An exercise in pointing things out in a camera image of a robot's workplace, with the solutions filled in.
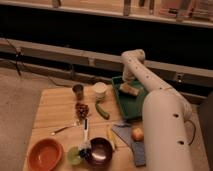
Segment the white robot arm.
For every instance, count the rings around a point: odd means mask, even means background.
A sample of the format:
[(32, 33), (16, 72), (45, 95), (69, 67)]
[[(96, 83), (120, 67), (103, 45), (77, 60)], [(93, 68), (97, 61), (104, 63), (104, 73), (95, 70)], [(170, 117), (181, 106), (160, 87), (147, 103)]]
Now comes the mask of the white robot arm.
[(147, 171), (194, 171), (184, 122), (190, 103), (170, 84), (144, 65), (142, 49), (125, 51), (122, 79), (137, 79), (148, 91), (142, 105)]

